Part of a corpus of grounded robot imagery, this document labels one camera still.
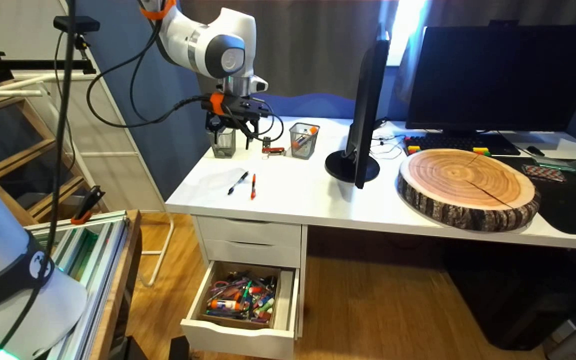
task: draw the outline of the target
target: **gray curtain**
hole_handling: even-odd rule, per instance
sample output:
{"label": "gray curtain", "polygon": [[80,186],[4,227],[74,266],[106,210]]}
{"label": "gray curtain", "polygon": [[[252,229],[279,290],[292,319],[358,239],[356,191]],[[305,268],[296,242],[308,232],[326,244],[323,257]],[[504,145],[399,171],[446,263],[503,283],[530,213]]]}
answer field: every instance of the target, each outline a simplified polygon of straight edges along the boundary
{"label": "gray curtain", "polygon": [[[330,93],[354,99],[359,67],[382,20],[392,28],[396,1],[182,0],[183,13],[207,24],[221,7],[256,19],[254,72],[275,96]],[[199,76],[203,92],[216,80]]]}
{"label": "gray curtain", "polygon": [[395,93],[406,102],[410,101],[424,27],[485,27],[490,20],[519,20],[519,25],[575,25],[576,0],[428,0],[421,19],[410,36],[395,80]]}

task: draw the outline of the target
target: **wooden floor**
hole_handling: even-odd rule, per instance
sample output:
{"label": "wooden floor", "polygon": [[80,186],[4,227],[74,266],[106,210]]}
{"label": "wooden floor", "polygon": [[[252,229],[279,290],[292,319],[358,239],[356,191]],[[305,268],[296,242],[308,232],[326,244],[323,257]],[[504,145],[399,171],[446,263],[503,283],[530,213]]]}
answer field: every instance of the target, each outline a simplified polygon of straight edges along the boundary
{"label": "wooden floor", "polygon": [[[182,335],[205,268],[189,216],[175,215],[168,255],[152,288],[137,284],[128,334],[150,360],[168,358],[170,339]],[[167,231],[164,214],[145,214],[144,250],[158,250]],[[400,235],[311,228],[308,236],[304,337],[301,360],[544,360],[542,348],[501,351],[487,343],[433,241]],[[143,256],[147,280],[156,256]],[[195,351],[195,359],[243,356]]]}

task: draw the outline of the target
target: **marker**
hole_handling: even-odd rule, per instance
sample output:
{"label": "marker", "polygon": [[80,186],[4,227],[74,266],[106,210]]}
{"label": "marker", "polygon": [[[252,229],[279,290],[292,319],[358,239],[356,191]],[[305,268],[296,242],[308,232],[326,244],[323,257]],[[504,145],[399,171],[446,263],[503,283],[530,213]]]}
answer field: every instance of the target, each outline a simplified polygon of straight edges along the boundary
{"label": "marker", "polygon": [[247,171],[243,175],[241,175],[241,178],[239,178],[239,180],[237,180],[237,182],[235,182],[235,184],[232,185],[232,187],[228,190],[228,195],[235,192],[235,186],[239,185],[246,177],[247,177]]}
{"label": "marker", "polygon": [[250,200],[254,200],[254,198],[256,198],[256,190],[254,189],[255,184],[256,184],[256,174],[252,175],[252,192],[250,193]]}

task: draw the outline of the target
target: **wooden ladder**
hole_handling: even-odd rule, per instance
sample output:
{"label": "wooden ladder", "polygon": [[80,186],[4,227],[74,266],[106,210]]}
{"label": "wooden ladder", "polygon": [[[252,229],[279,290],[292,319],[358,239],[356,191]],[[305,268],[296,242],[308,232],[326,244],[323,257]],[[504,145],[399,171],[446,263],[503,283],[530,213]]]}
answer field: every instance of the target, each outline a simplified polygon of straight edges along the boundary
{"label": "wooden ladder", "polygon": [[[2,82],[1,84],[11,84],[11,80]],[[44,153],[52,150],[55,145],[54,134],[50,131],[47,125],[41,120],[39,114],[34,110],[32,105],[23,97],[0,97],[0,109],[6,107],[17,107],[23,114],[25,119],[29,121],[30,125],[36,130],[36,132],[43,138],[39,143],[26,148],[25,150],[16,153],[6,159],[0,161],[0,179],[5,175],[11,173],[25,164],[31,162],[32,160],[40,157]],[[72,157],[64,152],[64,163],[66,167],[70,166],[72,162]],[[75,191],[83,188],[89,190],[91,186],[86,182],[81,169],[77,164],[72,167],[73,177],[68,180],[65,184],[61,186],[59,190],[59,203],[72,196]],[[51,211],[52,194],[48,194],[45,198],[41,199],[39,202],[35,203],[29,209],[24,209],[10,194],[8,194],[3,187],[0,185],[0,198],[6,206],[11,210],[12,214],[23,226],[43,223],[48,218]],[[107,212],[107,207],[105,204],[100,202],[98,204],[98,210]]]}

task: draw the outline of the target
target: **orange marker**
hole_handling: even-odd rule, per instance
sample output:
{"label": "orange marker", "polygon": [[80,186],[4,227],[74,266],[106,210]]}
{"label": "orange marker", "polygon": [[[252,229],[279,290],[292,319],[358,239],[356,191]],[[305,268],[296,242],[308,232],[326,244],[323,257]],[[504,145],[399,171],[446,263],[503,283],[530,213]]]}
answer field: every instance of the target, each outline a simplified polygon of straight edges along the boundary
{"label": "orange marker", "polygon": [[254,198],[256,198],[256,190],[254,189],[254,185],[256,185],[256,174],[252,175],[252,192],[250,193],[250,200],[254,200]]}

